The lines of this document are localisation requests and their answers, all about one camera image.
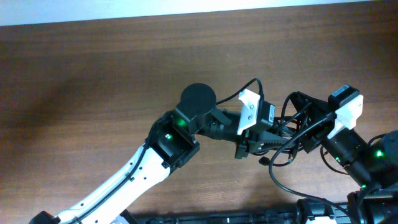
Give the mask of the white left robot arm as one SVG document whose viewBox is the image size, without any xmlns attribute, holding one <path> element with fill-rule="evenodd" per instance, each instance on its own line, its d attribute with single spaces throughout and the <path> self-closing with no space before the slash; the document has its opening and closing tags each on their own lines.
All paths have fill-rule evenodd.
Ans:
<svg viewBox="0 0 398 224">
<path fill-rule="evenodd" d="M 42 211 L 31 223 L 111 223 L 144 192 L 184 166 L 200 149 L 197 134 L 236 144 L 236 158 L 278 149 L 287 142 L 278 135 L 274 105 L 264 92 L 243 88 L 240 113 L 219 110 L 213 89 L 204 83 L 187 86 L 179 104 L 152 125 L 136 153 L 89 196 L 56 216 Z"/>
</svg>

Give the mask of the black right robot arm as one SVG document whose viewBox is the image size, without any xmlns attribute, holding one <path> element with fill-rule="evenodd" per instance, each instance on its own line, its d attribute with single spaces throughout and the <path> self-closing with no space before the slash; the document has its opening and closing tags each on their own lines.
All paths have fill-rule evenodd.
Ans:
<svg viewBox="0 0 398 224">
<path fill-rule="evenodd" d="M 397 223 L 397 131 L 365 141 L 355 130 L 364 97 L 351 86 L 326 101 L 296 92 L 296 110 L 313 126 L 302 139 L 303 150 L 326 150 L 360 186 L 348 195 L 348 211 L 358 223 Z"/>
</svg>

